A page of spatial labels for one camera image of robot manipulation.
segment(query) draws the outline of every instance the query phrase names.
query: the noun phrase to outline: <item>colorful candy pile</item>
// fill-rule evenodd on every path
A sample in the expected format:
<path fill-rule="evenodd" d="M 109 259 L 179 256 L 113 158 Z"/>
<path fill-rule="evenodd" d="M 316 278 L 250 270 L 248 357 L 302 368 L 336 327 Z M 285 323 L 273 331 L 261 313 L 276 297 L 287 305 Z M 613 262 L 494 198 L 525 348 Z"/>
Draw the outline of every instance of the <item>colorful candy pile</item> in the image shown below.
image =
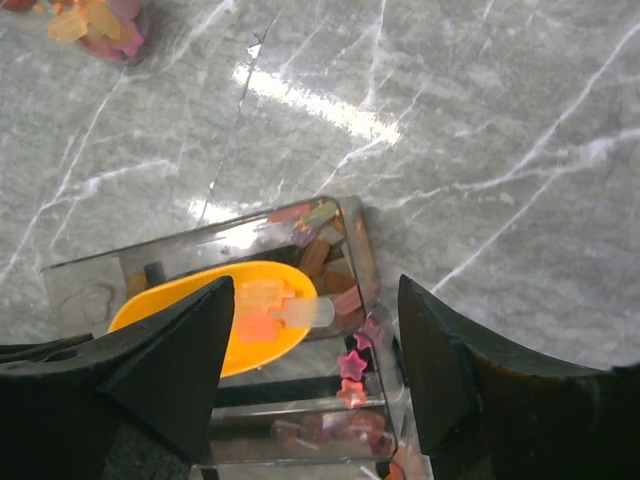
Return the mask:
<path fill-rule="evenodd" d="M 333 201 L 320 202 L 315 208 L 308 203 L 297 205 L 268 221 L 293 223 L 291 240 L 305 249 L 298 268 L 314 280 L 320 295 L 331 298 L 335 310 L 332 326 L 336 330 L 359 327 L 364 317 L 362 300 L 338 205 Z"/>
<path fill-rule="evenodd" d="M 140 0 L 48 0 L 54 18 L 47 23 L 49 37 L 62 44 L 77 42 L 105 60 L 134 57 L 144 37 L 135 23 Z M 4 8 L 45 13 L 37 0 L 10 0 Z"/>
<path fill-rule="evenodd" d="M 233 329 L 244 343 L 269 342 L 278 337 L 280 325 L 270 312 L 280 310 L 285 299 L 295 298 L 282 280 L 253 280 L 236 291 Z"/>

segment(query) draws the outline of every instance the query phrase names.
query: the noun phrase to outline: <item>star-shaped candy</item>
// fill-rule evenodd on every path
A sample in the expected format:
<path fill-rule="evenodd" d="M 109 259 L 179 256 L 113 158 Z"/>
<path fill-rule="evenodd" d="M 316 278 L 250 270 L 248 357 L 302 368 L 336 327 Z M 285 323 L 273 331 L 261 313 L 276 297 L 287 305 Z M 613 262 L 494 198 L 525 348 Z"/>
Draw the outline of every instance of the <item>star-shaped candy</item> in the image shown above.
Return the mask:
<path fill-rule="evenodd" d="M 356 341 L 356 348 L 358 350 L 366 350 L 367 348 L 371 348 L 371 340 L 369 337 L 362 333 L 354 333 L 353 338 Z"/>
<path fill-rule="evenodd" d="M 373 315 L 369 315 L 367 320 L 364 322 L 364 327 L 362 327 L 362 332 L 373 340 L 373 343 L 376 344 L 383 338 L 382 327 L 378 325 L 378 323 L 373 318 Z"/>
<path fill-rule="evenodd" d="M 356 408 L 367 403 L 367 394 L 362 383 L 344 379 L 341 387 L 336 397 L 341 399 L 347 408 Z"/>
<path fill-rule="evenodd" d="M 367 362 L 360 358 L 358 352 L 351 350 L 345 355 L 338 357 L 338 365 L 340 365 L 340 376 L 342 378 L 352 378 L 354 380 L 362 380 L 362 372 L 367 368 Z"/>

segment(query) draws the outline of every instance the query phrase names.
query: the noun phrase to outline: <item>plastic compartment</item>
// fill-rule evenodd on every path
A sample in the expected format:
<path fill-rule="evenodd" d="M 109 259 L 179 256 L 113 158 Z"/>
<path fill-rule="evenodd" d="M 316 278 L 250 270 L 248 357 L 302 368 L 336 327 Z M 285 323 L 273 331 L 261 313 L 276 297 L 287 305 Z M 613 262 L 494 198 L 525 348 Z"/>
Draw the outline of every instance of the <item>plastic compartment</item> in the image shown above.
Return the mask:
<path fill-rule="evenodd" d="M 377 273 L 364 227 L 362 205 L 355 197 L 322 197 L 209 225 L 151 242 L 46 267 L 42 277 L 61 337 L 107 333 L 116 312 L 128 298 L 147 288 L 220 265 L 271 260 L 299 267 L 307 247 L 293 243 L 299 212 L 335 202 L 345 230 L 331 246 L 323 275 L 312 277 L 319 295 L 324 279 L 337 273 L 351 277 L 361 307 L 336 315 L 329 327 L 314 328 L 307 340 L 357 330 L 371 313 L 379 293 Z"/>
<path fill-rule="evenodd" d="M 326 205 L 332 202 L 337 212 L 333 228 L 314 233 L 330 246 L 319 249 L 300 235 L 305 233 L 301 215 L 321 212 L 319 207 L 331 211 Z M 315 255 L 324 259 L 322 268 Z M 310 256 L 315 258 L 311 266 Z M 346 289 L 347 306 L 331 325 L 312 328 L 278 360 L 220 380 L 209 430 L 211 458 L 202 467 L 370 465 L 391 459 L 398 446 L 395 426 L 404 414 L 399 406 L 404 407 L 406 396 L 391 317 L 379 308 L 374 311 L 379 283 L 357 198 L 315 198 L 55 265 L 42 275 L 59 335 L 100 336 L 128 298 L 186 275 L 247 260 L 303 264 L 318 294 L 331 298 L 336 311 L 342 308 L 337 297 Z M 345 386 L 338 359 L 349 354 L 351 359 L 344 362 L 356 361 L 358 366 L 364 361 L 366 366 L 362 378 Z"/>

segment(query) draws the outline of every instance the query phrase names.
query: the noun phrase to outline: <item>marble countertop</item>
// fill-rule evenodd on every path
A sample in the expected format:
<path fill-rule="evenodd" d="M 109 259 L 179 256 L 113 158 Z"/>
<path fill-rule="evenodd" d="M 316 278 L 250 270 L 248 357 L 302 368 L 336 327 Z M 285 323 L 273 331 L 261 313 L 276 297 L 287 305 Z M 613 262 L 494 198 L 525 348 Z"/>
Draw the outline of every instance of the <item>marble countertop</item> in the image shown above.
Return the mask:
<path fill-rule="evenodd" d="M 0 20 L 0 341 L 55 336 L 39 270 L 317 194 L 541 352 L 640 360 L 637 0 L 157 0 L 101 63 Z"/>

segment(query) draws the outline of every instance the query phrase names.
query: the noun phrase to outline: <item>gummy candy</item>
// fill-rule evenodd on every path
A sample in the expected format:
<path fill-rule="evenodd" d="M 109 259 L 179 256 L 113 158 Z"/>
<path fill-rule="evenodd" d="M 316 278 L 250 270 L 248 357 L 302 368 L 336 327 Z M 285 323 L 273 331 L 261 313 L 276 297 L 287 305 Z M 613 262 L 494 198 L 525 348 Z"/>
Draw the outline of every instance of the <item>gummy candy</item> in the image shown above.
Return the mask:
<path fill-rule="evenodd" d="M 297 443 L 301 428 L 302 425 L 297 423 L 276 420 L 271 427 L 271 435 L 276 442 L 285 447 L 293 447 Z"/>
<path fill-rule="evenodd" d="M 329 245 L 335 245 L 344 239 L 344 235 L 331 225 L 325 225 L 318 235 L 322 240 L 329 242 Z"/>
<path fill-rule="evenodd" d="M 329 440 L 329 432 L 324 429 L 324 421 L 321 415 L 305 415 L 301 423 L 303 429 L 300 436 L 303 439 L 316 443 L 324 443 Z"/>
<path fill-rule="evenodd" d="M 127 277 L 127 300 L 149 288 L 147 277 L 143 272 L 132 273 Z"/>
<path fill-rule="evenodd" d="M 120 37 L 120 22 L 104 3 L 89 2 L 83 8 L 86 11 L 87 23 L 94 26 L 101 34 L 112 39 Z"/>
<path fill-rule="evenodd" d="M 89 31 L 87 22 L 76 10 L 64 12 L 47 22 L 49 37 L 63 44 L 73 43 Z"/>
<path fill-rule="evenodd" d="M 122 23 L 130 22 L 140 13 L 138 0 L 109 0 L 109 10 L 115 13 Z"/>
<path fill-rule="evenodd" d="M 331 295 L 334 293 L 344 293 L 353 287 L 356 281 L 348 276 L 338 272 L 327 272 L 323 280 L 323 293 Z"/>
<path fill-rule="evenodd" d="M 340 376 L 342 378 L 351 378 L 357 381 L 362 380 L 362 373 L 367 368 L 367 362 L 360 358 L 360 355 L 355 350 L 340 355 L 338 357 L 338 365 L 340 365 Z"/>
<path fill-rule="evenodd" d="M 377 443 L 385 434 L 385 418 L 379 413 L 361 410 L 353 416 L 349 429 L 365 442 Z"/>
<path fill-rule="evenodd" d="M 329 245 L 329 243 L 316 238 L 305 250 L 302 260 L 300 261 L 300 266 L 298 267 L 299 270 L 309 277 L 320 275 L 324 269 L 324 261 L 327 259 L 330 250 L 331 245 Z"/>
<path fill-rule="evenodd" d="M 292 218 L 298 218 L 305 213 L 311 211 L 311 206 L 308 203 L 302 205 L 296 205 L 295 207 L 287 208 L 286 210 L 282 210 L 280 212 L 275 212 L 267 218 L 267 222 L 269 223 L 279 223 L 286 222 L 287 220 L 291 220 Z"/>
<path fill-rule="evenodd" d="M 382 327 L 378 325 L 372 315 L 369 315 L 365 320 L 362 332 L 373 340 L 373 343 L 378 343 L 384 338 Z"/>
<path fill-rule="evenodd" d="M 264 312 L 243 316 L 233 324 L 243 343 L 272 342 L 278 338 L 278 325 Z"/>
<path fill-rule="evenodd" d="M 362 301 L 360 300 L 360 293 L 358 292 L 358 286 L 354 285 L 349 290 L 333 299 L 333 306 L 336 309 L 338 315 L 348 315 L 356 310 Z"/>
<path fill-rule="evenodd" d="M 369 337 L 363 335 L 362 333 L 354 333 L 353 338 L 356 341 L 356 348 L 358 350 L 362 351 L 372 347 Z"/>
<path fill-rule="evenodd" d="M 308 213 L 300 217 L 300 222 L 310 228 L 319 228 L 338 213 L 338 206 L 335 202 L 323 203 Z"/>
<path fill-rule="evenodd" d="M 367 403 L 367 394 L 362 383 L 344 379 L 340 386 L 336 397 L 344 401 L 347 408 L 356 408 Z"/>
<path fill-rule="evenodd" d="M 271 313 L 273 319 L 283 319 L 289 328 L 328 327 L 335 311 L 328 298 L 292 298 L 284 308 Z"/>
<path fill-rule="evenodd" d="M 243 283 L 236 292 L 236 312 L 279 309 L 284 299 L 295 296 L 296 292 L 285 288 L 283 280 L 252 280 Z"/>
<path fill-rule="evenodd" d="M 293 233 L 291 234 L 291 241 L 298 247 L 306 247 L 311 243 L 311 240 L 318 236 L 318 230 L 315 228 L 309 228 L 306 225 L 300 224 L 293 227 Z"/>

